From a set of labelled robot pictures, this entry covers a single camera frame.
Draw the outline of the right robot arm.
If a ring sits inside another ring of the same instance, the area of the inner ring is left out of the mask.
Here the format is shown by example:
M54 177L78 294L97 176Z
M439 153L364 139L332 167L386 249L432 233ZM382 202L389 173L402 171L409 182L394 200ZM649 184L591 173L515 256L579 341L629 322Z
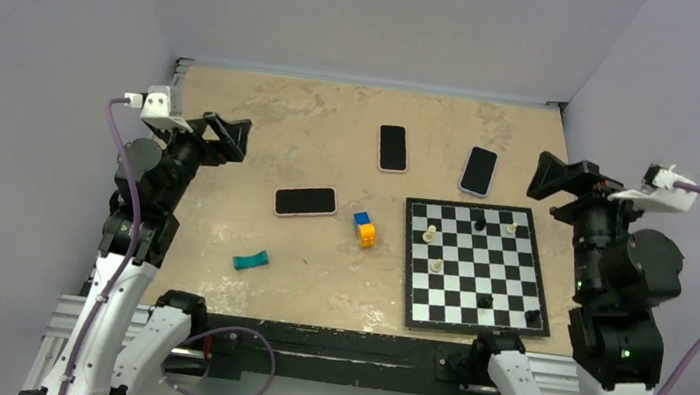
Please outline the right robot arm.
M661 376L663 339L653 311L680 295L683 256L659 231L631 230L642 214L687 212L692 183L652 165L639 190L603 175L590 161L538 157L528 196L573 196L551 216L573 229L574 308L569 339L579 395L653 395ZM482 332L468 356L474 378L501 395L544 395L523 343L513 332Z

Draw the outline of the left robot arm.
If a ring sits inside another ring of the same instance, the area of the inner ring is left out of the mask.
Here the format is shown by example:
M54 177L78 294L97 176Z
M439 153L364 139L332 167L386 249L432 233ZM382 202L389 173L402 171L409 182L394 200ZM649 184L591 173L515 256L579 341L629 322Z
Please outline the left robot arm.
M89 292L50 372L18 395L137 395L147 379L160 375L173 348L205 339L205 300L180 290L159 297L142 330L132 340L126 336L179 229L174 211L183 194L199 168L243 162L251 121L205 112L156 131L154 139L124 143L111 108L126 103L109 100L105 113L118 151L117 187Z

